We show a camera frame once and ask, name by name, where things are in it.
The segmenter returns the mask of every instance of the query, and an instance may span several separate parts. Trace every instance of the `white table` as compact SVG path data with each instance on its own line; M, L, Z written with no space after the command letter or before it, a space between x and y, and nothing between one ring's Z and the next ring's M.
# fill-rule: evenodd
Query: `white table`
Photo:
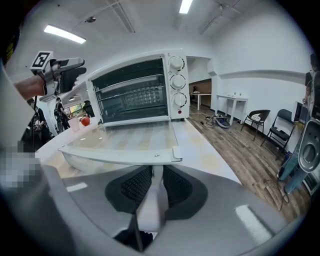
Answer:
M204 96L204 95L211 96L211 93L190 93L190 95L197 95L198 96L198 110L199 110L200 105L201 105L201 96Z
M243 108L243 111L242 111L242 116L241 116L241 119L240 119L240 124L242 124L244 122L244 118L245 118L245 114L246 114L246 110L247 110L247 105L248 105L248 99L247 98L238 97L238 96L228 96L228 95L217 95L216 98L217 98L217 105L216 105L216 109L215 109L215 114L218 113L219 98L227 99L225 116L228 115L228 100L233 101L231 118L230 118L230 126L232 125L232 122L234 120L234 114L235 114L235 109L236 109L237 102L245 102L245 105L244 105L244 108Z

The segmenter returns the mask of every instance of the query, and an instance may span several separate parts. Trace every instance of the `wooden floor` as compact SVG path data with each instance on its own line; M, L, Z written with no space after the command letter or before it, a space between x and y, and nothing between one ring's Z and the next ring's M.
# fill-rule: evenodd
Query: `wooden floor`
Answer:
M241 131L242 125L235 121L228 129L206 125L205 116L213 114L208 107L200 106L198 111L197 104L191 103L187 120L217 150L241 183L278 211L281 209L280 212L289 222L306 213L310 196L303 184L288 196L289 203L283 202L284 186L288 180L281 182L277 179L283 158L276 160L276 148L267 141L260 146L262 137L258 134L253 141L255 132L246 126Z

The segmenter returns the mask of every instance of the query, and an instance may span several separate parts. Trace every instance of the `red object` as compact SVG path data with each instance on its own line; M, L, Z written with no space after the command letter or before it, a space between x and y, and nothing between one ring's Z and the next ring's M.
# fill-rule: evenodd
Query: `red object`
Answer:
M84 126L90 125L90 118L88 116L82 118L81 119L81 124L83 124Z

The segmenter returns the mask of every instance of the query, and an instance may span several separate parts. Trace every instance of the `robotic arm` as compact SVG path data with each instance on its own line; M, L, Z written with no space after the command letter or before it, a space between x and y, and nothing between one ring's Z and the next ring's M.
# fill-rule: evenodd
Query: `robotic arm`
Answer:
M48 102L71 91L77 77L87 71L81 67L84 64L83 58L55 59L52 51L39 51L30 69L44 81L44 96L40 101Z

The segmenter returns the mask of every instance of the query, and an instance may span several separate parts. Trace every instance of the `toaster oven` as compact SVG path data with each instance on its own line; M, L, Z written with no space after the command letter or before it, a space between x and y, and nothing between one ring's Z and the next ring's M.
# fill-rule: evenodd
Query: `toaster oven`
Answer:
M145 52L86 78L94 115L107 126L189 116L187 59L182 49Z

